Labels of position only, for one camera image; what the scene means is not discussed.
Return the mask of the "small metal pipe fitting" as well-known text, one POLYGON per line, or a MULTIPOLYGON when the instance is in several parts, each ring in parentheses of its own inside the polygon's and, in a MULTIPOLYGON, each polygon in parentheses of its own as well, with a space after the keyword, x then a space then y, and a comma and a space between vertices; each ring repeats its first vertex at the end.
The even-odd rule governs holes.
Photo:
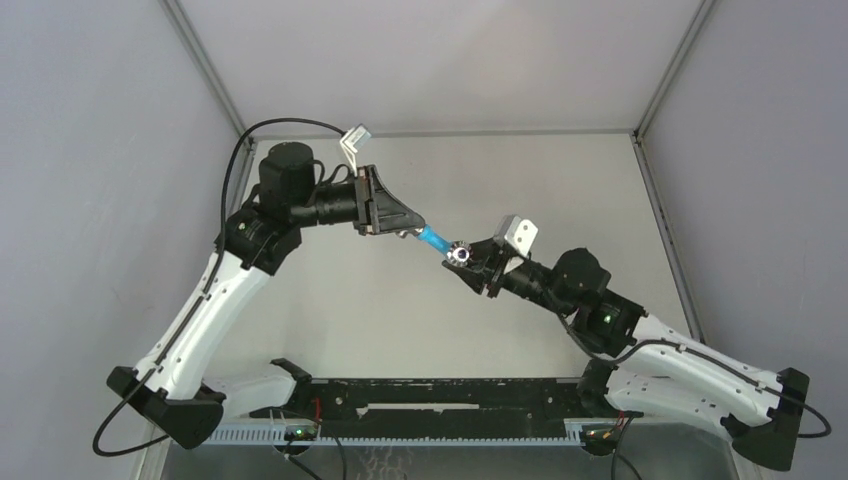
POLYGON ((396 233, 396 236, 401 239, 418 238, 424 230, 424 227, 401 230, 396 233))

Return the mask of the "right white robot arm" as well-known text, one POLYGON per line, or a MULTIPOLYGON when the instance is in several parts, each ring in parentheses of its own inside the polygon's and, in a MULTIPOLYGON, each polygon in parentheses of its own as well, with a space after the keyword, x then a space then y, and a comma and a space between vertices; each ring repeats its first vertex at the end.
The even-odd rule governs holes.
POLYGON ((681 334, 612 291, 610 272, 586 248, 566 251, 553 267, 494 239, 460 249, 446 269, 477 294, 506 291, 553 313, 590 357, 577 391, 587 414, 667 418, 715 435, 760 467, 791 469, 806 374, 754 367, 681 334))

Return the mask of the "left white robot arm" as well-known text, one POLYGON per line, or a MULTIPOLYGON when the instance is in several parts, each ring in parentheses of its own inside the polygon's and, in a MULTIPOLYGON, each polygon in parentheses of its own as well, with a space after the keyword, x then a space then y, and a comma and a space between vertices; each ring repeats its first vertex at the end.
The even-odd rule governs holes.
POLYGON ((322 165, 299 142, 273 146, 259 181, 228 217, 207 268, 177 318, 133 367, 115 368, 108 386, 185 449, 204 443, 222 420, 277 407, 290 417, 311 407, 307 374, 285 360, 253 373, 206 376, 213 354, 252 298, 302 243, 308 227, 349 223, 361 235, 409 234, 434 242, 424 218, 398 200, 375 166, 321 178, 322 165))

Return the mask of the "blue plastic water faucet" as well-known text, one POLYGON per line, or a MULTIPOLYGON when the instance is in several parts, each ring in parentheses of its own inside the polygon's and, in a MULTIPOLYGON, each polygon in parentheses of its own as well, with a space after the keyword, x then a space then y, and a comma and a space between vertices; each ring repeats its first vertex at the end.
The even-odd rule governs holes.
POLYGON ((464 267, 471 259, 471 248, 468 242, 447 240, 429 225, 417 230, 416 238, 439 252, 449 265, 464 267))

